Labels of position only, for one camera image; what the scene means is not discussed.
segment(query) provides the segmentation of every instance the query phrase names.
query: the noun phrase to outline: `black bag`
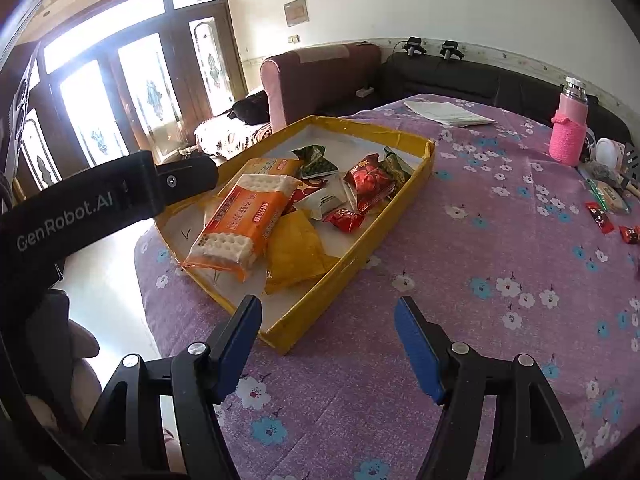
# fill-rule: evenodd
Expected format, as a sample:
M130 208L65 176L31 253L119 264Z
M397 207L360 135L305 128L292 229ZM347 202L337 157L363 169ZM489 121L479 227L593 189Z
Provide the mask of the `black bag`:
M255 126L269 122L269 101L267 92L260 90L236 101L227 116L229 119L240 119L243 123Z

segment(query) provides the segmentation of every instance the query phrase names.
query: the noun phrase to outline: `blue gripper pad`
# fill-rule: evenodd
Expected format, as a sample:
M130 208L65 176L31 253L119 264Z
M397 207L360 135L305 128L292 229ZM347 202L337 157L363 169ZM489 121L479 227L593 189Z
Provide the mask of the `blue gripper pad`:
M214 344L209 358L213 361L218 374L218 381L214 388L218 403L236 390L261 323L260 300L255 296L245 296Z
M411 298L402 297L396 304L394 313L396 332L398 332L398 337L404 346L404 352L409 358L411 368L414 369L420 389L430 396L436 404L441 404L445 390L440 381L439 361L407 301L413 303Z

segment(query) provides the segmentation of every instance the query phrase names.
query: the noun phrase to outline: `yellow tray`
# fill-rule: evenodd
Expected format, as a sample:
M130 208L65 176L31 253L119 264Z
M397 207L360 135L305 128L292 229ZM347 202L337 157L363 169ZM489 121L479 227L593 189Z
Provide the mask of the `yellow tray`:
M316 224L326 252L340 256L340 261L315 284L292 287L281 296L278 296L278 293L266 296L260 294L260 270L254 269L256 276L248 280L253 280L254 283L241 285L229 281L234 280L230 273L214 272L210 269L187 269L187 273L203 290L230 313L236 310L244 293L256 294L263 302L260 338L281 354L289 351L364 266L385 234L398 222L402 212L414 200L433 168L432 140L373 124L309 116L220 165L220 187L250 158L295 158L290 150L310 143L326 145L326 157L342 171L348 170L369 153L378 151L382 154L382 148L389 146L414 167L414 174L377 217L367 215L363 227L356 233L345 235L330 224ZM202 230L203 203L206 202L202 200L204 197L205 195L191 197L172 205L155 218L162 238L179 262L185 259L191 244Z

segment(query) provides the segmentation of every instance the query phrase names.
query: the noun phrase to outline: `metal screw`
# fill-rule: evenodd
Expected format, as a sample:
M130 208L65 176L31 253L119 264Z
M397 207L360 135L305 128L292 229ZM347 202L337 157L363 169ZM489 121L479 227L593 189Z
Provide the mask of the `metal screw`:
M191 355L200 355L207 349L207 345L204 343L191 343L189 348L187 348L187 352Z
M456 341L455 343L453 343L453 345L451 345L451 349L456 354L464 355L469 352L469 345L466 343L463 343L462 341Z
M522 366L533 366L533 357L531 357L528 354L520 354L518 356L518 362L522 365Z
M132 368L135 365L137 365L139 361L140 359L137 355L129 354L122 360L122 364L125 365L127 368Z

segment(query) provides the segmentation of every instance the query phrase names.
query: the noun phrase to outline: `red candy wrapper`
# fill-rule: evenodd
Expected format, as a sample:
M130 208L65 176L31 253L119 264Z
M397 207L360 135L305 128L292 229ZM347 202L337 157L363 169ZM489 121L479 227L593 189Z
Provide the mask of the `red candy wrapper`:
M587 206L587 209L591 213L591 217L596 221L596 224L598 224L598 227L603 234L610 233L615 229L607 214L600 207L600 204L597 202L585 202L584 205Z
M640 225L636 227L620 226L620 236L625 244L637 245L640 243Z
M380 168L378 154L367 155L344 176L347 198L351 207L360 214L366 213L391 193L396 183Z
M331 222L343 233L350 233L360 227L364 222L364 216L341 207L331 211L322 221Z

